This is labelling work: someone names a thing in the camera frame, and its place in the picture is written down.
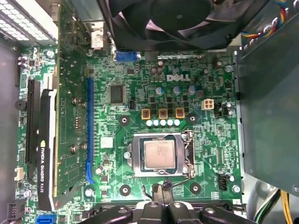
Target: pcie slot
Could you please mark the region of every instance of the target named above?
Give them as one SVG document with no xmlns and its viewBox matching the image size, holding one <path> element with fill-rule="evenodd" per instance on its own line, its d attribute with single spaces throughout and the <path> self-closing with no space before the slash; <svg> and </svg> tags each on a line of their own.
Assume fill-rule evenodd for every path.
<svg viewBox="0 0 299 224">
<path fill-rule="evenodd" d="M 86 178 L 90 184 L 93 181 L 93 87 L 92 78 L 87 78 L 87 161 Z"/>
<path fill-rule="evenodd" d="M 27 95 L 27 126 L 26 126 L 26 152 L 25 162 L 28 166 L 27 180 L 30 184 L 33 181 L 34 170 L 36 168 L 36 148 L 39 126 L 39 103 L 40 103 L 41 83 L 36 80 L 28 80 Z"/>
</svg>

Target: black pcie slot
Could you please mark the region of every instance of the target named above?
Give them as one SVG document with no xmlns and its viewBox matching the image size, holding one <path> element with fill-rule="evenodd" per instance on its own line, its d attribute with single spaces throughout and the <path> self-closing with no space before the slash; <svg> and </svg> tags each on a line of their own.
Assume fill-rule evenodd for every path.
<svg viewBox="0 0 299 224">
<path fill-rule="evenodd" d="M 33 175 L 36 168 L 40 88 L 41 83 L 39 81 L 28 80 L 25 162 L 28 166 L 27 180 L 30 184 L 35 184 Z"/>
</svg>

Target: blue pcie slot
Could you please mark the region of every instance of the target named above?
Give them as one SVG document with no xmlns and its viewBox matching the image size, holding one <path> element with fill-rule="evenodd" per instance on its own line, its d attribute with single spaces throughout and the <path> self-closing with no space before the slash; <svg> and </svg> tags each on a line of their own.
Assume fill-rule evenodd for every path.
<svg viewBox="0 0 299 224">
<path fill-rule="evenodd" d="M 92 78 L 87 78 L 87 161 L 86 178 L 90 184 L 93 181 L 93 87 Z"/>
</svg>

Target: yellow wire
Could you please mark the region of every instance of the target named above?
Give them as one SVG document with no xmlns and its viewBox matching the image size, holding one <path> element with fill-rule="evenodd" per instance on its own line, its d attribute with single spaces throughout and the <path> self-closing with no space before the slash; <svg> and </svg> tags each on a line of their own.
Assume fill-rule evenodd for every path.
<svg viewBox="0 0 299 224">
<path fill-rule="evenodd" d="M 287 224 L 293 224 L 291 213 L 290 213 L 290 206 L 288 203 L 287 193 L 285 191 L 281 190 L 280 195 L 281 195 L 282 206 L 284 209 L 285 220 L 286 220 Z"/>
</svg>

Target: screw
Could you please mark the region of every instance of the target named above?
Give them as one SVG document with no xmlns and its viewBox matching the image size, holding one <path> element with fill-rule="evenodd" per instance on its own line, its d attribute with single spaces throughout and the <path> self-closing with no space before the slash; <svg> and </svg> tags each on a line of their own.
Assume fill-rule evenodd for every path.
<svg viewBox="0 0 299 224">
<path fill-rule="evenodd" d="M 210 214 L 215 213 L 215 210 L 212 209 L 212 208 L 206 208 L 205 210 L 206 210 L 207 213 L 210 213 Z"/>
<path fill-rule="evenodd" d="M 125 152 L 125 153 L 123 154 L 123 157 L 127 160 L 127 159 L 131 158 L 131 153 L 129 153 L 129 152 Z"/>
<path fill-rule="evenodd" d="M 86 56 L 91 57 L 93 55 L 93 50 L 89 49 L 88 52 L 86 53 Z"/>
<path fill-rule="evenodd" d="M 240 193 L 240 191 L 241 191 L 241 188 L 238 185 L 233 186 L 233 192 Z"/>
<path fill-rule="evenodd" d="M 126 213 L 128 210 L 126 208 L 121 207 L 118 212 L 119 213 Z"/>
<path fill-rule="evenodd" d="M 187 140 L 187 134 L 185 134 L 185 133 L 181 134 L 181 138 L 182 138 L 182 140 Z"/>
<path fill-rule="evenodd" d="M 183 167 L 182 173 L 183 174 L 188 174 L 189 173 L 189 168 L 188 167 Z"/>
<path fill-rule="evenodd" d="M 158 204 L 155 203 L 155 202 L 151 202 L 151 203 L 149 204 L 149 206 L 152 207 L 152 208 L 156 208 L 156 207 L 158 207 Z"/>
<path fill-rule="evenodd" d="M 298 186 L 293 186 L 293 191 L 294 192 L 299 192 L 299 187 Z"/>
<path fill-rule="evenodd" d="M 87 144 L 86 144 L 86 143 L 82 143 L 81 148 L 82 148 L 83 150 L 86 150 L 86 149 L 87 149 Z"/>
<path fill-rule="evenodd" d="M 26 190 L 26 191 L 24 191 L 24 193 L 23 193 L 23 196 L 24 196 L 25 198 L 29 198 L 31 195 L 32 195 L 31 190 Z"/>
<path fill-rule="evenodd" d="M 175 203 L 173 203 L 173 206 L 176 207 L 176 208 L 180 208 L 180 207 L 181 207 L 181 204 L 178 203 L 178 202 L 175 202 Z"/>
</svg>

